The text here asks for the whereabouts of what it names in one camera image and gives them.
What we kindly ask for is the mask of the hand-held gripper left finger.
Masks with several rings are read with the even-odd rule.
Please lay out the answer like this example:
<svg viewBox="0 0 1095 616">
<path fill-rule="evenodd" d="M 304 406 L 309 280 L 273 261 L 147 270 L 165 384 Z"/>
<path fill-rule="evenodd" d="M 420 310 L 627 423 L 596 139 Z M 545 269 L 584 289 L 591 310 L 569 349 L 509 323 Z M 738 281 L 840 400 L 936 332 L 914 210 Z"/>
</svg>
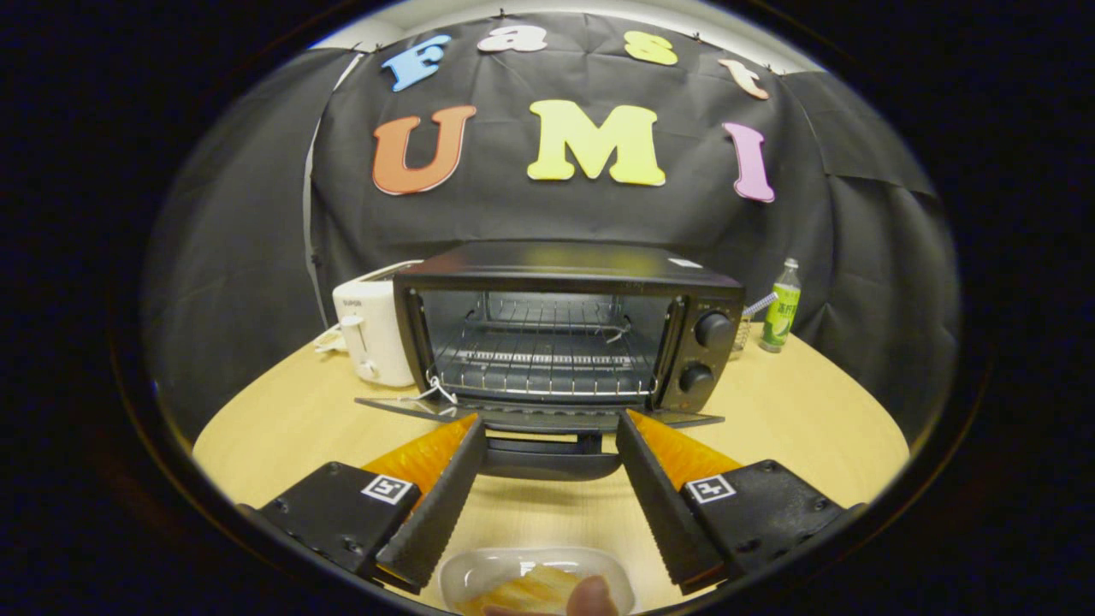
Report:
<svg viewBox="0 0 1095 616">
<path fill-rule="evenodd" d="M 242 512 L 301 553 L 413 594 L 441 561 L 486 443 L 477 414 L 364 467 L 328 461 L 269 503 Z"/>
</svg>

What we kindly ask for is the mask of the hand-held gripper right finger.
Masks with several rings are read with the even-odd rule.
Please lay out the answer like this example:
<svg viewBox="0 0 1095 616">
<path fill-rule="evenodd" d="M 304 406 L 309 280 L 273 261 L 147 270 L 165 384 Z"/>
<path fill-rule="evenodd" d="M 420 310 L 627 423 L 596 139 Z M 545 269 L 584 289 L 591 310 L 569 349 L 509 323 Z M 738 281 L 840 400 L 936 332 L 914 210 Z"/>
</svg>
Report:
<svg viewBox="0 0 1095 616">
<path fill-rule="evenodd" d="M 672 583 L 684 594 L 789 559 L 858 511 L 786 465 L 742 465 L 641 412 L 615 434 L 632 488 Z"/>
</svg>

